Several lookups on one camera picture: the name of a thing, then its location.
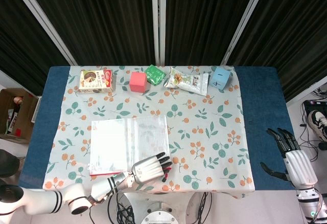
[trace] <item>blue tablecloth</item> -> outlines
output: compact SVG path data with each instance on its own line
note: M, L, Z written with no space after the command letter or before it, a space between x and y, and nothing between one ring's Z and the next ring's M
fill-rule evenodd
M56 134L61 102L69 66L52 67L33 129L25 166L19 185L42 188L49 156ZM263 171L260 162L283 172L285 165L274 139L267 128L284 128L293 132L282 88L275 68L236 66L243 103L246 138L256 190L291 190L293 187Z

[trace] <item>metal base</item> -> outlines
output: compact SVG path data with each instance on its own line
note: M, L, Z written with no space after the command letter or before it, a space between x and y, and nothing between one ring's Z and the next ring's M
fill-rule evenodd
M136 224L186 224L186 209L194 192L124 194L133 207Z

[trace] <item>robotic arm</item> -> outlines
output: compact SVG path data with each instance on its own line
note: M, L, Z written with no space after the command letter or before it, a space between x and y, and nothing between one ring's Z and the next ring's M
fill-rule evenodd
M263 162L261 167L269 175L290 181L296 189L296 196L308 223L327 223L327 206L321 193L315 188L318 182L307 154L302 151L294 137L287 130L278 132L268 128L267 133L274 137L286 165L286 173L275 172Z
M163 176L172 165L172 162L166 162L170 157L163 157L164 155L162 152L139 161L133 165L131 172L122 172L95 183L88 197L81 183L69 185L60 191L30 190L19 186L2 185L0 224L9 223L14 211L21 206L27 214L36 215L57 213L65 203L68 203L73 215L83 213L91 206L103 203L107 197L118 191L132 187L134 182L144 184Z

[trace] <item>black curtain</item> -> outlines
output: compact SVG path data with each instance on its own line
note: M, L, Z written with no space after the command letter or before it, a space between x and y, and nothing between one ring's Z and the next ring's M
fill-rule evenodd
M166 65L218 65L249 0L167 0Z
M80 65L154 64L152 0L37 0Z
M227 64L276 67L292 99L327 76L327 0L259 0Z
M0 70L42 95L49 68L68 65L22 0L0 0Z

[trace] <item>green packet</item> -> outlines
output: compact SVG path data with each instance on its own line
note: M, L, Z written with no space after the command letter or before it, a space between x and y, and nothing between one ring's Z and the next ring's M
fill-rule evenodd
M158 85L159 83L161 83L161 81L166 75L162 70L158 69L154 65L150 65L145 70L145 73L147 74L148 82L153 85Z

